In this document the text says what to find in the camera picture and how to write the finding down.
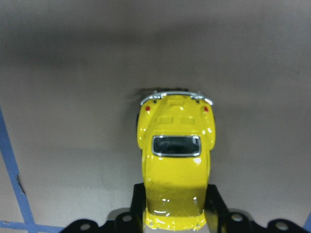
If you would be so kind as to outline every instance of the silver screw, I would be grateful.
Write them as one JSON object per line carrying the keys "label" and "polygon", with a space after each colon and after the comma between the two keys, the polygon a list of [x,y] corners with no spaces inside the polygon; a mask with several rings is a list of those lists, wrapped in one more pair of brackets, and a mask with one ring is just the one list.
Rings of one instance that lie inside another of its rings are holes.
{"label": "silver screw", "polygon": [[285,222],[277,222],[276,228],[278,228],[281,231],[287,231],[288,230],[288,226]]}
{"label": "silver screw", "polygon": [[129,222],[129,221],[132,220],[132,216],[130,216],[130,215],[125,215],[125,216],[123,216],[122,220],[123,220],[123,222]]}
{"label": "silver screw", "polygon": [[91,228],[91,225],[89,225],[88,223],[85,223],[85,224],[82,224],[80,226],[80,231],[84,232],[84,231],[87,231],[90,228]]}
{"label": "silver screw", "polygon": [[243,220],[242,215],[239,215],[239,214],[233,214],[231,218],[236,222],[241,222]]}

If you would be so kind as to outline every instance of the yellow toy car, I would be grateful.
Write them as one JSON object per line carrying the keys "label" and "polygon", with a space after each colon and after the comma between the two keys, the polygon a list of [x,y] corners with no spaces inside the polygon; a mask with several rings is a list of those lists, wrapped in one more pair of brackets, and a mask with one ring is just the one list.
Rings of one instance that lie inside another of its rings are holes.
{"label": "yellow toy car", "polygon": [[141,103],[137,141],[146,189],[145,224],[198,230],[215,144],[212,102],[188,91],[154,93]]}

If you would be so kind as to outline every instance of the toy car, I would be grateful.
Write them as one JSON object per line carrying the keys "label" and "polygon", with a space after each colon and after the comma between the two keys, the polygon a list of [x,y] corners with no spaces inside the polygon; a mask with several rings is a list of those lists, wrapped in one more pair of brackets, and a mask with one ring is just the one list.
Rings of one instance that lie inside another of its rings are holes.
{"label": "toy car", "polygon": [[146,188],[145,224],[198,230],[215,144],[212,102],[200,93],[154,93],[141,103],[137,141]]}

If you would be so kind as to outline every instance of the gray surface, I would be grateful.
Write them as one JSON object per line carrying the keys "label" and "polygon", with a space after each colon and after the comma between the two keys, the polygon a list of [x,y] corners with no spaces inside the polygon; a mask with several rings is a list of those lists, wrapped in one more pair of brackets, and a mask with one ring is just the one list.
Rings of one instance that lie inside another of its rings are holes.
{"label": "gray surface", "polygon": [[103,224],[128,207],[141,89],[179,86],[215,102],[210,182],[227,205],[303,225],[310,12],[309,0],[2,1],[0,104],[36,223]]}

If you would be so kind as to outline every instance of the rear window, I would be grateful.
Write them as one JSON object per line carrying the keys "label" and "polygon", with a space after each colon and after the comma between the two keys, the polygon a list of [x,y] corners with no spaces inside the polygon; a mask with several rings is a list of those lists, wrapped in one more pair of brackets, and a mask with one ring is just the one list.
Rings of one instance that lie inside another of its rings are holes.
{"label": "rear window", "polygon": [[166,157],[192,157],[200,155],[198,136],[154,136],[153,153]]}

